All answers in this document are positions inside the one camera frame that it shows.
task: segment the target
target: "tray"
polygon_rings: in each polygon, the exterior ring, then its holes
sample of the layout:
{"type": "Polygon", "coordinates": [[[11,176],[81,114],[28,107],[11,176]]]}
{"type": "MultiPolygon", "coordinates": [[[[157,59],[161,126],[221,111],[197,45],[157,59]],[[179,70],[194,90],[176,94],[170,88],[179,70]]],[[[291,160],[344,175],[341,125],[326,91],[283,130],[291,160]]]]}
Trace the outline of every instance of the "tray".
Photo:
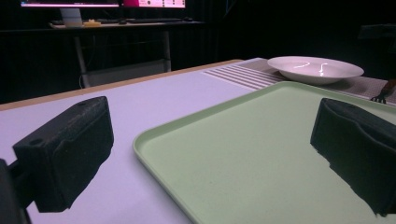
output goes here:
{"type": "Polygon", "coordinates": [[[321,98],[396,124],[396,108],[280,82],[147,130],[134,151],[195,223],[396,223],[310,145],[321,98]]]}

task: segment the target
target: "keyboard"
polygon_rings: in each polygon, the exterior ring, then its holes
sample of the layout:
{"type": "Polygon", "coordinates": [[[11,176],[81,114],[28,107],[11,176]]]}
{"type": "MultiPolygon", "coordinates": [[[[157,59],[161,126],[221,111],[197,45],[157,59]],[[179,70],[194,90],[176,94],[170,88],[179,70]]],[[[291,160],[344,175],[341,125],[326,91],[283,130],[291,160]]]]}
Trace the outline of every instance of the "keyboard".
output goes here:
{"type": "MultiPolygon", "coordinates": [[[[111,19],[96,19],[95,21],[99,21],[102,24],[118,24],[119,23],[118,19],[114,19],[114,20],[111,20],[111,19]]],[[[60,21],[50,21],[50,23],[52,25],[64,25],[64,21],[62,21],[62,20],[60,20],[60,21]]]]}
{"type": "Polygon", "coordinates": [[[156,23],[156,22],[173,22],[183,21],[177,18],[148,18],[148,19],[127,19],[128,23],[156,23]]]}

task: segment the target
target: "desk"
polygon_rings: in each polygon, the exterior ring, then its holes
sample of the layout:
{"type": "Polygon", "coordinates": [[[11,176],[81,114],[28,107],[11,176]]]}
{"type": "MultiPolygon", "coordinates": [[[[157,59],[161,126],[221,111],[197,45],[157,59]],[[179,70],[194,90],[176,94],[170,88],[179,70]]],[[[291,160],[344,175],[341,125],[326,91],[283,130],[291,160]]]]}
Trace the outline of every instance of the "desk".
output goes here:
{"type": "Polygon", "coordinates": [[[71,209],[39,214],[32,203],[28,212],[33,223],[191,223],[137,160],[133,140],[146,129],[252,92],[213,74],[247,69],[278,76],[265,62],[252,59],[215,63],[1,105],[0,157],[10,164],[16,159],[13,144],[70,105],[100,95],[109,102],[115,135],[110,157],[71,209]]]}
{"type": "MultiPolygon", "coordinates": [[[[126,24],[101,24],[97,27],[82,27],[80,29],[107,29],[107,28],[114,28],[114,29],[122,29],[122,28],[132,28],[136,29],[136,27],[158,27],[158,26],[169,26],[169,25],[195,25],[201,24],[202,22],[199,21],[174,21],[174,22],[155,22],[155,23],[126,23],[126,24]]],[[[64,25],[50,25],[54,29],[69,29],[66,28],[64,25]]],[[[82,75],[82,80],[84,83],[84,87],[92,87],[107,84],[110,82],[116,82],[124,79],[130,79],[134,74],[140,74],[141,76],[149,76],[153,74],[159,74],[163,72],[170,72],[172,71],[171,68],[171,48],[170,48],[170,41],[169,41],[169,31],[168,30],[161,30],[161,40],[163,42],[163,57],[160,60],[155,60],[151,62],[145,63],[136,63],[129,66],[123,66],[119,69],[112,68],[106,69],[102,71],[87,71],[87,67],[85,64],[85,59],[82,53],[82,48],[80,44],[79,36],[74,37],[75,46],[76,46],[76,53],[78,56],[78,64],[80,68],[80,72],[82,75]]]]}
{"type": "MultiPolygon", "coordinates": [[[[162,32],[168,32],[170,35],[172,69],[192,67],[198,64],[212,63],[216,61],[216,42],[208,42],[206,39],[217,37],[216,25],[204,22],[178,22],[166,24],[151,25],[128,25],[117,27],[100,27],[100,28],[68,28],[68,29],[32,29],[32,30],[3,30],[0,31],[2,57],[5,62],[1,64],[4,74],[2,88],[6,95],[0,97],[1,103],[8,103],[28,99],[32,97],[49,95],[64,91],[79,89],[78,81],[81,74],[78,65],[77,54],[74,46],[74,37],[78,36],[83,46],[90,45],[94,35],[98,35],[97,43],[106,42],[107,37],[111,37],[112,46],[117,43],[123,43],[124,37],[131,37],[133,41],[138,41],[140,36],[157,36],[162,32]],[[6,83],[17,83],[12,88],[6,83]]],[[[155,53],[129,55],[128,52],[122,51],[119,54],[113,54],[111,61],[105,63],[99,61],[108,58],[96,58],[97,64],[91,63],[88,70],[96,71],[111,67],[124,66],[136,61],[146,62],[160,59],[163,56],[162,45],[160,42],[154,43],[149,47],[155,47],[155,53]]],[[[116,46],[115,52],[121,51],[122,46],[116,46]]],[[[91,58],[92,51],[85,52],[85,59],[91,58]]],[[[105,50],[100,49],[97,56],[106,56],[105,50]]]]}

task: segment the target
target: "table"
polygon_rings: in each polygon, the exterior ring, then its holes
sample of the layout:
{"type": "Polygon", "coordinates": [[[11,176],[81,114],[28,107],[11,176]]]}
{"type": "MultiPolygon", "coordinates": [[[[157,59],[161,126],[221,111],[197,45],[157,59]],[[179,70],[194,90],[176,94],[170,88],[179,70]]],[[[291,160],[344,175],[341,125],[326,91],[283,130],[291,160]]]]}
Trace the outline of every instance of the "table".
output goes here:
{"type": "MultiPolygon", "coordinates": [[[[115,135],[110,157],[71,209],[40,214],[32,203],[28,212],[33,223],[191,223],[138,161],[134,138],[149,128],[276,83],[268,77],[281,77],[265,62],[232,60],[0,105],[0,157],[11,164],[16,160],[13,144],[70,105],[100,95],[109,102],[115,135]],[[248,80],[246,85],[241,81],[246,72],[262,78],[248,80]]],[[[385,82],[362,77],[333,87],[349,94],[360,90],[364,95],[385,82]]]]}
{"type": "MultiPolygon", "coordinates": [[[[93,29],[99,31],[101,29],[136,29],[138,27],[161,27],[161,26],[172,26],[172,25],[184,25],[184,26],[194,26],[197,24],[202,24],[200,21],[174,21],[174,22],[154,22],[154,23],[126,23],[126,24],[101,24],[98,27],[82,27],[80,29],[93,29]]],[[[52,25],[50,26],[55,30],[69,29],[64,25],[52,25]]],[[[161,30],[161,41],[163,42],[163,57],[160,60],[155,60],[145,63],[136,63],[130,66],[123,66],[120,69],[106,69],[103,71],[87,71],[85,59],[82,53],[82,47],[80,43],[80,37],[75,36],[75,47],[78,57],[78,65],[82,76],[82,81],[84,87],[92,87],[97,85],[103,85],[109,82],[115,82],[124,79],[130,79],[131,76],[128,74],[141,74],[142,76],[148,76],[157,73],[170,72],[171,68],[171,48],[169,41],[169,31],[161,30]]]]}

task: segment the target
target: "white plate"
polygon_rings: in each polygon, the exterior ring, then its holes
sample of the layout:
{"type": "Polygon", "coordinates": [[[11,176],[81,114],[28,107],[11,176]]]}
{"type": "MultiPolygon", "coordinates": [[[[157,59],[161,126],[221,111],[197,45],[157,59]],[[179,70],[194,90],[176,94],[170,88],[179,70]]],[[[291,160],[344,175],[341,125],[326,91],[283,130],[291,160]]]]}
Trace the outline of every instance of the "white plate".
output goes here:
{"type": "Polygon", "coordinates": [[[314,57],[277,57],[268,60],[268,65],[293,81],[312,85],[331,84],[364,73],[363,69],[351,63],[314,57]]]}

